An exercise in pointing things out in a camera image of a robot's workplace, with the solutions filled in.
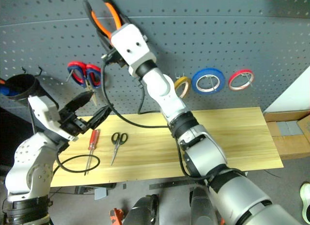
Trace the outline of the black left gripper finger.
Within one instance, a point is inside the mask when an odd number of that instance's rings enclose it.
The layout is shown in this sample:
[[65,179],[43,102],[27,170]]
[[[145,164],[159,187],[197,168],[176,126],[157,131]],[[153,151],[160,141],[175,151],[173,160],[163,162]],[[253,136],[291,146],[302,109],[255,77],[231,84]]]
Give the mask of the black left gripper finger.
[[83,133],[87,132],[89,129],[95,130],[101,123],[103,123],[107,117],[112,112],[112,109],[109,106],[104,106],[100,108],[92,118],[86,123],[86,128]]
[[93,90],[85,91],[78,94],[76,97],[74,97],[70,102],[66,104],[66,109],[70,113],[77,111],[79,108],[83,107],[91,100],[93,94],[94,94]]

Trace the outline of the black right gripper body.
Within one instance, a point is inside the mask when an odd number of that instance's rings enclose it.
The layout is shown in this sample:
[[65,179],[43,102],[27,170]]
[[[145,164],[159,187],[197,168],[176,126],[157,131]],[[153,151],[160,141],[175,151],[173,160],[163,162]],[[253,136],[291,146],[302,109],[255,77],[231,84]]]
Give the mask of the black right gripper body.
[[120,67],[123,67],[127,65],[123,57],[120,55],[120,53],[116,50],[116,48],[108,48],[103,47],[106,51],[105,54],[102,55],[102,64],[101,67],[107,66],[112,63],[117,63]]

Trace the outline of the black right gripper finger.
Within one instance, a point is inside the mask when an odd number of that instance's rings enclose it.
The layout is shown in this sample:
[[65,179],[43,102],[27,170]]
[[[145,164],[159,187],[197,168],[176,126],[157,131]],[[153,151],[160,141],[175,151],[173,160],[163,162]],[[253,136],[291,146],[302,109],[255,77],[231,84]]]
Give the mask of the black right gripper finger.
[[95,12],[93,11],[90,3],[87,0],[83,1],[83,7],[86,12],[86,15],[88,16],[90,22],[95,27],[96,33],[99,37],[100,43],[103,47],[112,48],[112,45],[110,43],[110,36],[111,32],[106,29],[97,18]]
[[107,6],[110,11],[115,26],[122,26],[124,24],[130,24],[130,20],[127,16],[125,16],[120,9],[116,6],[113,0],[103,0],[104,4]]

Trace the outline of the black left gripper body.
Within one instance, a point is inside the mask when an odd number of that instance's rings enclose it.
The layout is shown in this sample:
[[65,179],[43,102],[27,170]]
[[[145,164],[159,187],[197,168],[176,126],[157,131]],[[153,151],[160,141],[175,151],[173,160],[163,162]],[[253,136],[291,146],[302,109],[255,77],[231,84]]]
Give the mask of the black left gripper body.
[[76,110],[80,107],[81,105],[77,102],[69,102],[59,110],[60,128],[73,136],[84,134],[87,131],[86,121],[78,119],[78,116],[76,115]]

